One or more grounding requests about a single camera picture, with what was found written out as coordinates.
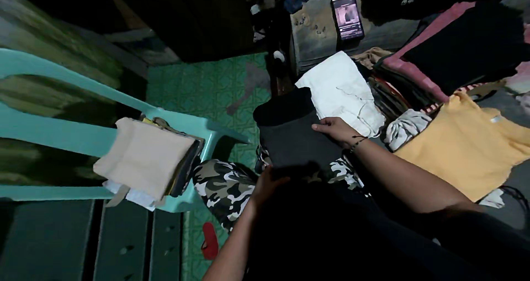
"camouflage pants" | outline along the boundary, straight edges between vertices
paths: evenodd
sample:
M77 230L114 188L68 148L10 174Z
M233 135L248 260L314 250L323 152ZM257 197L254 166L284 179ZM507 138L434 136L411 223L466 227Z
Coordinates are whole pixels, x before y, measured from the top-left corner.
M350 190L361 189L364 185L359 176L343 158L303 180L339 183ZM231 232L254 190L256 178L250 177L235 163L212 159L194 169L193 182L211 213L225 230Z
M208 209L228 232L234 228L256 184L235 163L216 159L197 166L193 182Z

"black string bracelet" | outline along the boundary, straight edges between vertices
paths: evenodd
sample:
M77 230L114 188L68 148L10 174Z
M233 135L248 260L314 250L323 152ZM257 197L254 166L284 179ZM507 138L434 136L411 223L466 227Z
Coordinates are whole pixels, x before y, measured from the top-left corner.
M367 137L364 137L364 136L361 136L361 135L355 135L355 136L351 136L352 138L359 138L361 137L362 139L359 140L358 142L355 142L354 144L351 145L351 149L350 149L350 152L353 153L354 149L363 141L363 140L366 140Z

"plastic chair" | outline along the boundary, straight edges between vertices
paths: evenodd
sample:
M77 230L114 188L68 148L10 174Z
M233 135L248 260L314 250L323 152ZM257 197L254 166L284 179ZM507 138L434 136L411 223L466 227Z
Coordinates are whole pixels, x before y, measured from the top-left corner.
M211 158L215 145L222 136L250 143L248 137L208 119L156 108L51 61L20 51L0 49L0 78L16 74L55 78L140 110L149 119L163 118L172 128L206 140L200 156L202 161ZM19 139L84 155L101 157L107 154L116 138L116 129L30 115L12 109L2 102L0 102L0 118L2 118L0 137ZM0 197L15 201L110 199L112 196L113 194L103 187L0 185ZM160 209L175 213L188 211L202 204L193 184L189 183L183 195L176 198L167 196L165 205Z

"smartphone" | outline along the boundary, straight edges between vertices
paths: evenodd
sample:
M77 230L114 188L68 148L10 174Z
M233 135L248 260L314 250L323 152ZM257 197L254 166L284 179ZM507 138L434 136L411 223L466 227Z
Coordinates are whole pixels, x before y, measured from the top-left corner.
M331 0L335 27L341 40L364 37L356 0Z

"flip flop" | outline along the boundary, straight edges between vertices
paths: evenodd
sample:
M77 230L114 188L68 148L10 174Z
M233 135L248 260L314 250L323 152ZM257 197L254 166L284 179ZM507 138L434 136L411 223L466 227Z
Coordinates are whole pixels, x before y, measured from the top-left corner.
M204 233L204 242L201 246L202 255L206 260L214 260L219 253L219 242L215 234L214 224L206 222L202 225L202 232Z

